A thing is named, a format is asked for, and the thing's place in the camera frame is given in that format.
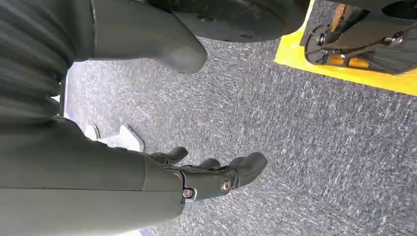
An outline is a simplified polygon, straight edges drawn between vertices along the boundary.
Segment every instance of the black equipment base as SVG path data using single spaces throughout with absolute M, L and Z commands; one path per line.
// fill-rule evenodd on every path
M 417 68 L 417 1 L 392 2 L 381 11 L 341 4 L 332 23 L 302 40 L 307 61 L 391 75 Z
M 147 0 L 197 36 L 228 42 L 277 39 L 304 22 L 310 0 Z

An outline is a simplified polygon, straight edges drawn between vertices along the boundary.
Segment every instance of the metal screw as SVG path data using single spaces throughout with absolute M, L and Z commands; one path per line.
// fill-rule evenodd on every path
M 224 194 L 227 194 L 232 189 L 232 182 L 230 179 L 225 178 L 221 183 L 221 191 Z
M 194 195 L 194 191 L 190 188 L 186 188 L 186 189 L 183 190 L 182 195 L 185 198 L 191 198 Z
M 317 42 L 317 45 L 319 45 L 319 46 L 323 45 L 325 43 L 325 41 L 326 41 L 326 36 L 325 36 L 324 33 L 322 33 L 322 34 L 320 34 L 320 36 L 316 37 L 316 42 Z

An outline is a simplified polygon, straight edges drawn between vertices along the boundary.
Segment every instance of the prosthetic hand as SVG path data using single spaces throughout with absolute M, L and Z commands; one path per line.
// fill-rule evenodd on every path
M 183 147 L 176 147 L 167 154 L 151 154 L 158 163 L 164 164 L 164 168 L 179 171 L 183 182 L 183 196 L 187 202 L 226 195 L 233 189 L 251 183 L 267 165 L 267 159 L 254 152 L 247 157 L 238 157 L 223 167 L 213 158 L 198 166 L 171 166 L 180 162 L 187 154 Z
M 148 155 L 87 139 L 56 117 L 73 61 L 152 58 L 197 72 L 207 54 L 175 16 L 131 0 L 0 1 L 0 229 L 13 236 L 114 236 L 223 196 L 266 165 L 175 167 L 186 150 Z

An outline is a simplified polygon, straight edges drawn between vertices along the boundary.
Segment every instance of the prosthetic arm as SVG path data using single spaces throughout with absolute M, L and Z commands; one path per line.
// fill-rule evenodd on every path
M 109 148 L 55 117 L 74 61 L 152 58 L 197 72 L 207 54 L 175 16 L 130 0 L 0 1 L 0 232 L 114 236 L 252 182 L 260 153 L 175 167 L 187 152 Z

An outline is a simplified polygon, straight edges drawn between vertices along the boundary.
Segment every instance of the yellow tape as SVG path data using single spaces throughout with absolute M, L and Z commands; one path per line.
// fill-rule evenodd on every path
M 304 57 L 304 47 L 300 46 L 305 26 L 310 17 L 314 1 L 311 1 L 307 17 L 302 27 L 296 32 L 281 38 L 275 62 L 300 70 L 321 75 L 335 77 L 359 84 L 369 85 L 381 89 L 388 89 L 417 96 L 417 69 L 402 75 L 388 75 L 383 73 L 342 68 L 328 65 L 312 65 Z

